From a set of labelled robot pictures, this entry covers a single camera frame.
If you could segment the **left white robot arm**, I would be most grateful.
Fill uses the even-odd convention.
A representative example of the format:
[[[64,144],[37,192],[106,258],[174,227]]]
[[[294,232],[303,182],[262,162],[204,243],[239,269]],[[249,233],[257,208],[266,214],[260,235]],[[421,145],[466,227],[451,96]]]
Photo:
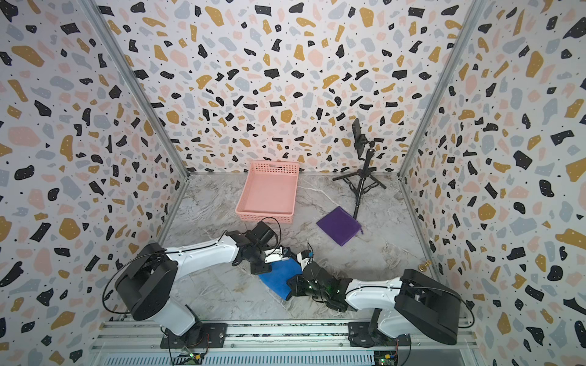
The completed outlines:
[[[179,279],[215,265],[242,262],[250,264],[252,274],[262,275],[290,254],[279,235],[262,221],[252,230],[224,231],[218,239],[190,246],[163,248],[153,242],[121,268],[114,289],[134,320],[151,320],[174,336],[185,337],[198,332],[199,319],[171,295]]]

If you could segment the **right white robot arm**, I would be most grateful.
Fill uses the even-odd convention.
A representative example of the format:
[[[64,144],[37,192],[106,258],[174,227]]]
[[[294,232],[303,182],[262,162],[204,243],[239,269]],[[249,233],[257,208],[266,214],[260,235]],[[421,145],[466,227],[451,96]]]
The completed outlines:
[[[364,282],[336,278],[311,262],[286,282],[293,297],[311,297],[341,313],[372,309],[368,346],[381,345],[399,335],[397,316],[428,338],[454,346],[459,333],[462,298],[439,282],[407,269],[399,278]]]

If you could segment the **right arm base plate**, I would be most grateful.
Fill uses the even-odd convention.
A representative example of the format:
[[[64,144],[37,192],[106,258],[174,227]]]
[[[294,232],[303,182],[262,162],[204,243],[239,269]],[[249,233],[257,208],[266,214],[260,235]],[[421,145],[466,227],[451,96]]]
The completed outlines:
[[[348,323],[348,340],[352,347],[395,347],[410,346],[411,339],[403,334],[395,338],[378,330],[374,323],[350,322]]]

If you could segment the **grey and blue dishcloth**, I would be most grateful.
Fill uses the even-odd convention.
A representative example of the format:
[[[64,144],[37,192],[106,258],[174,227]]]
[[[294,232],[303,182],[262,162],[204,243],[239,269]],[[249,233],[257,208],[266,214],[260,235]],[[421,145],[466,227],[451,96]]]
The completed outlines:
[[[291,288],[287,285],[290,278],[302,273],[300,265],[293,259],[271,264],[271,272],[259,276],[262,283],[276,293],[282,300],[289,300]]]

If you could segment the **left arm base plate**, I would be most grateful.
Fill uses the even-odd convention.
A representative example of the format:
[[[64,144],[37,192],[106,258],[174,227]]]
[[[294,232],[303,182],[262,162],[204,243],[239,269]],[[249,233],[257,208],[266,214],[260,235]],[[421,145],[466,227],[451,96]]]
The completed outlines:
[[[163,331],[161,349],[221,349],[227,335],[227,323],[196,323],[184,335],[175,335],[170,330]]]

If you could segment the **purple square dishcloth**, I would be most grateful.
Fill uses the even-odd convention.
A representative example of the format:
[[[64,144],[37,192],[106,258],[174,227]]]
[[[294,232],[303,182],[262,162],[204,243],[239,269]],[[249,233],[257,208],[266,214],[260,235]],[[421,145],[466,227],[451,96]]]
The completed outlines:
[[[361,224],[342,207],[336,207],[317,221],[317,226],[339,246],[346,245],[362,231]]]

